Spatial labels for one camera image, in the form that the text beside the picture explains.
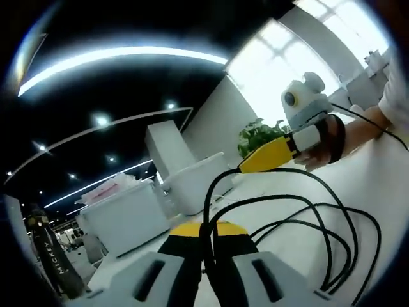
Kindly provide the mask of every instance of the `bright window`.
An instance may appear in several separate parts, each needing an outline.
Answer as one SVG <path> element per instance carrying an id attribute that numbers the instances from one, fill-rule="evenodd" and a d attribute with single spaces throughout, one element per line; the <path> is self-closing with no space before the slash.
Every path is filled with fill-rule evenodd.
<path id="1" fill-rule="evenodd" d="M 367 67 L 369 51 L 383 54 L 389 43 L 357 0 L 298 0 L 297 6 L 321 21 Z"/>
<path id="2" fill-rule="evenodd" d="M 228 66 L 230 78 L 267 125 L 286 122 L 281 94 L 291 81 L 302 81 L 306 72 L 315 72 L 323 79 L 327 95 L 339 88 L 327 64 L 275 20 L 257 33 Z"/>

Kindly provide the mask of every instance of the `potted plant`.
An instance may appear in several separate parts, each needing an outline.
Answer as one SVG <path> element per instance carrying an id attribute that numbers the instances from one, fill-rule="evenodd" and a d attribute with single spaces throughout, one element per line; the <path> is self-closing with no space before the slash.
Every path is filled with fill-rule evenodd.
<path id="1" fill-rule="evenodd" d="M 274 127 L 263 124 L 263 120 L 262 118 L 257 118 L 254 122 L 247 124 L 238 134 L 239 143 L 237 149 L 242 158 L 246 158 L 249 153 L 257 148 L 289 133 L 291 130 L 286 125 L 280 127 L 280 123 L 284 120 L 277 121 Z"/>

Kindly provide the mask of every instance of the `white storage bin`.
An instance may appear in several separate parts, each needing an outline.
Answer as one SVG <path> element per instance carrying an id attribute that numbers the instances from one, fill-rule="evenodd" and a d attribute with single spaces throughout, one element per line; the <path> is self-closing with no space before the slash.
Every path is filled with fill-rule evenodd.
<path id="1" fill-rule="evenodd" d="M 192 216 L 203 210 L 212 181 L 227 170 L 229 166 L 224 153 L 219 152 L 167 177 L 161 186 L 169 191 L 179 213 Z M 216 185 L 213 195 L 223 195 L 232 188 L 231 176 L 228 176 Z"/>
<path id="2" fill-rule="evenodd" d="M 144 244 L 170 227 L 151 180 L 90 205 L 80 215 L 113 256 Z"/>

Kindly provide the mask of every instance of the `black wrist strap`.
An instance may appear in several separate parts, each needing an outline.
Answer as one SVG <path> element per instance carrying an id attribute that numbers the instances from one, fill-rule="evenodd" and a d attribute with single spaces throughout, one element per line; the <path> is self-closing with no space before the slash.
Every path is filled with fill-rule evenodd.
<path id="1" fill-rule="evenodd" d="M 331 115 L 337 122 L 337 135 L 331 136 L 329 139 L 329 147 L 331 153 L 331 163 L 337 162 L 342 156 L 345 147 L 345 125 L 343 121 L 336 115 Z"/>
<path id="2" fill-rule="evenodd" d="M 335 136 L 329 134 L 326 120 L 316 123 L 315 126 L 320 132 L 321 142 L 327 144 L 331 153 L 331 160 L 329 163 L 335 163 L 343 156 L 345 147 L 345 125 L 338 116 L 333 114 L 329 116 L 333 116 L 337 122 L 337 134 Z"/>

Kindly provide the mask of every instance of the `ceiling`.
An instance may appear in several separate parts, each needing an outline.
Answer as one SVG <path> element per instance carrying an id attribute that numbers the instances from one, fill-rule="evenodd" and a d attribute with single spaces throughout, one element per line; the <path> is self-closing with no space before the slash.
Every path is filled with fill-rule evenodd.
<path id="1" fill-rule="evenodd" d="M 67 1 L 62 5 L 44 31 L 45 40 L 23 83 L 58 61 L 113 47 L 170 47 L 231 59 L 268 17 L 279 18 L 292 5 L 291 1 L 262 0 L 114 3 Z M 118 56 L 60 72 L 16 97 L 0 114 L 4 146 L 0 179 L 5 181 L 7 172 L 38 153 L 40 145 L 50 146 L 94 127 L 96 114 L 114 121 L 164 110 L 172 102 L 192 107 L 191 119 L 223 77 L 224 66 L 219 63 L 146 54 Z M 121 123 L 67 142 L 22 168 L 6 183 L 5 191 L 21 202 L 44 207 L 148 160 L 146 126 L 174 120 L 181 128 L 188 113 Z M 155 172 L 152 163 L 130 171 L 137 178 Z M 47 208 L 48 214 L 62 220 L 78 207 L 74 201 L 80 195 Z"/>

